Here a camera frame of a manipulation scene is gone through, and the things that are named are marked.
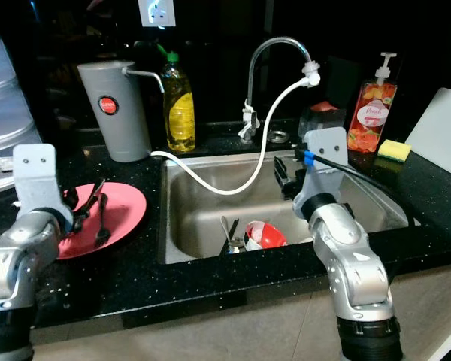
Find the yellow dish soap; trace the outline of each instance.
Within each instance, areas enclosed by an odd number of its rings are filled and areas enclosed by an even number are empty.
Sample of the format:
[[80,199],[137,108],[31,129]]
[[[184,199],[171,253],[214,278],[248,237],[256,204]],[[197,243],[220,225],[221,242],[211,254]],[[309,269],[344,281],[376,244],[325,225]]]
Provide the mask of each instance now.
[[189,152],[195,148],[195,118],[192,90],[189,78],[179,66],[179,55],[167,53],[167,64],[160,77],[164,85],[164,119],[168,147],[177,152]]

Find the white cutting board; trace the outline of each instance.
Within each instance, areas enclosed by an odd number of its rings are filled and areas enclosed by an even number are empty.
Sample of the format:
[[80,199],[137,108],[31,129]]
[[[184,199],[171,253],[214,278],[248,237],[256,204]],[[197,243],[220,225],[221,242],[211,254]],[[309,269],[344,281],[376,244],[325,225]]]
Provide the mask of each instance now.
[[440,88],[406,140],[413,152],[451,173],[451,89]]

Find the blue clip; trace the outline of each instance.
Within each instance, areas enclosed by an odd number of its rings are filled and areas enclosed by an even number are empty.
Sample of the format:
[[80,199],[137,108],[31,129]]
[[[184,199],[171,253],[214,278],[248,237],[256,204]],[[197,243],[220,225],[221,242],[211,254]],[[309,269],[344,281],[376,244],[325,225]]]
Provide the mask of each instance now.
[[304,164],[308,167],[314,166],[314,153],[309,150],[304,151]]

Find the red plate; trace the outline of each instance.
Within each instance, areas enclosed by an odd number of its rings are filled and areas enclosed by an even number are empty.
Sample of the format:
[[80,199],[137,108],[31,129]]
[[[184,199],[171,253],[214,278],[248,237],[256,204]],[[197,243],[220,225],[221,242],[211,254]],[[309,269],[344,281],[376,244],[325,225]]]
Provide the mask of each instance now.
[[[77,187],[78,209],[89,198],[93,184]],[[64,238],[59,244],[59,258],[68,259],[101,250],[128,235],[141,221],[147,208],[144,194],[124,183],[106,182],[101,190],[108,196],[105,206],[104,224],[110,230],[106,244],[95,248],[95,235],[100,227],[98,202],[90,209],[90,217],[83,220],[83,228],[76,234]]]

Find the sponge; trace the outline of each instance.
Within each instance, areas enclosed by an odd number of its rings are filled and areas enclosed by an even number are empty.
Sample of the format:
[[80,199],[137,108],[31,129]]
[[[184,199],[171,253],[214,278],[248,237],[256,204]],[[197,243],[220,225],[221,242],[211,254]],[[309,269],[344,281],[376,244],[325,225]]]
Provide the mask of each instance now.
[[379,147],[377,155],[397,160],[398,162],[405,162],[407,156],[409,156],[410,151],[411,151],[410,145],[386,139],[384,143],[382,143],[381,146]]

